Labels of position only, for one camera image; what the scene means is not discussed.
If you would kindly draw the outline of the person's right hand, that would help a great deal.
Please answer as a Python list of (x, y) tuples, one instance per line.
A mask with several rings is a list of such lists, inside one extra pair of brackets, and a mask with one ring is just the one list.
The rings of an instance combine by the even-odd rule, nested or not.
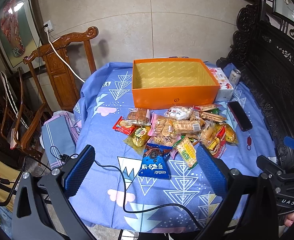
[(284, 226), (290, 227), (294, 223), (294, 212), (287, 214), (284, 219)]

